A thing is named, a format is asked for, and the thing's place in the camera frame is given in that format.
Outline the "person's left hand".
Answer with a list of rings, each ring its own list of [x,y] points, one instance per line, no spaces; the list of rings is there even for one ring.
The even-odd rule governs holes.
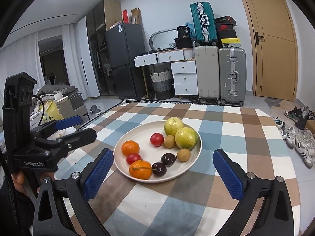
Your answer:
[[[28,193],[24,187],[24,181],[26,180],[24,173],[22,171],[18,173],[13,173],[11,174],[11,177],[12,177],[15,189],[18,192],[23,193],[24,195],[28,196]],[[43,182],[45,177],[50,177],[53,181],[56,179],[55,174],[51,172],[44,172],[37,177],[38,177],[39,182]]]

